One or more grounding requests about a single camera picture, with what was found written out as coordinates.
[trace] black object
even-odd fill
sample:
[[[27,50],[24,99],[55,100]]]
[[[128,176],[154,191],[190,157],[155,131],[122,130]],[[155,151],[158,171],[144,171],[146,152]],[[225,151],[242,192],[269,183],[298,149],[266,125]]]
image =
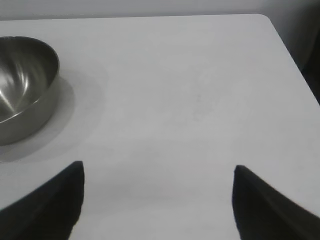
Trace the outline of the black object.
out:
[[[245,166],[234,171],[232,207],[242,240],[320,240],[320,219]]]
[[[0,240],[67,240],[81,213],[84,183],[83,163],[76,161],[0,211]]]
[[[302,70],[302,75],[320,104],[320,31],[315,38],[310,58]]]

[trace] metal bowl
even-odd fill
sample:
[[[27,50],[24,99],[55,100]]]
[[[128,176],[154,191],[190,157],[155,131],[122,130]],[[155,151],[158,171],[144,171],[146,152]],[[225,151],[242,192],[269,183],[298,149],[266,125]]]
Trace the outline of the metal bowl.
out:
[[[46,43],[0,37],[0,145],[38,130],[58,101],[59,58]]]

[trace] white table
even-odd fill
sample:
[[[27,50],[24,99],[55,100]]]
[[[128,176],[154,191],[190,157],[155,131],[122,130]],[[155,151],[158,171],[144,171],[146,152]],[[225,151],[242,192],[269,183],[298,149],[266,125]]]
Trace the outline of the white table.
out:
[[[0,148],[0,208],[84,162],[71,240],[239,239],[246,165],[320,215],[320,109],[265,16],[1,21],[60,58],[62,93],[36,135]]]

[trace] gray background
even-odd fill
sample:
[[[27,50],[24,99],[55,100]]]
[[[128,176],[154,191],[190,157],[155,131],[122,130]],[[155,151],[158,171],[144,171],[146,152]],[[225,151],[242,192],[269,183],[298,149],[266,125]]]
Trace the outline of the gray background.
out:
[[[304,65],[319,26],[320,0],[0,0],[2,20],[234,13],[268,16],[297,65]]]

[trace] bowl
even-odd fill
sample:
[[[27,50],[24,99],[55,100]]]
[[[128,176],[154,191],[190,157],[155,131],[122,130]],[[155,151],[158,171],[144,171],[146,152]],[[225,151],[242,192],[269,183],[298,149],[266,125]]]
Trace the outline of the bowl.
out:
[[[43,126],[58,102],[59,58],[46,43],[25,36],[0,37],[0,145]]]

